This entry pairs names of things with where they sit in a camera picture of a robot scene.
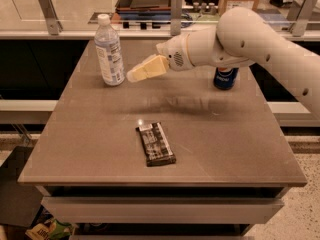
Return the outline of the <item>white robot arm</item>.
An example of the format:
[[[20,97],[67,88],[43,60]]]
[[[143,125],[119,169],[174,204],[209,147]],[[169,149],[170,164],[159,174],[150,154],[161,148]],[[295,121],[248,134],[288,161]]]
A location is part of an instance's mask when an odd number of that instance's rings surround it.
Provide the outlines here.
[[[215,26],[180,34],[156,49],[156,55],[127,73],[129,81],[153,78],[170,69],[232,69],[257,63],[314,116],[320,116],[320,56],[283,38],[250,9],[233,8]]]

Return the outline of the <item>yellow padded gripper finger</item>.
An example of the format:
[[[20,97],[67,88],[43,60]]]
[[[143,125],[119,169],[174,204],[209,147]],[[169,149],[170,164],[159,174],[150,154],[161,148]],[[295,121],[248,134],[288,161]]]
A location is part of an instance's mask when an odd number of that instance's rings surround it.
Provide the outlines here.
[[[138,82],[148,78],[153,78],[153,77],[163,75],[169,69],[169,63],[166,58],[163,60],[163,63],[165,64],[165,68],[163,69],[160,69],[160,68],[147,69],[145,67],[140,67],[140,68],[134,67],[127,72],[126,74],[127,80],[130,82]]]
[[[137,64],[135,68],[145,67],[147,69],[150,68],[165,68],[165,64],[163,63],[163,60],[165,59],[162,55],[150,55],[146,59],[144,59],[141,63]]]

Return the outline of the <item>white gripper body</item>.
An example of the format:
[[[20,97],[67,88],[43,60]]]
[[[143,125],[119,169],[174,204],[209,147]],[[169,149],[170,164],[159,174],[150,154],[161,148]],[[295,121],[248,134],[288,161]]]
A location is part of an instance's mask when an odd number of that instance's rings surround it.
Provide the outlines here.
[[[174,71],[194,68],[188,56],[187,38],[188,34],[181,34],[156,45],[158,53],[166,57],[170,68]]]

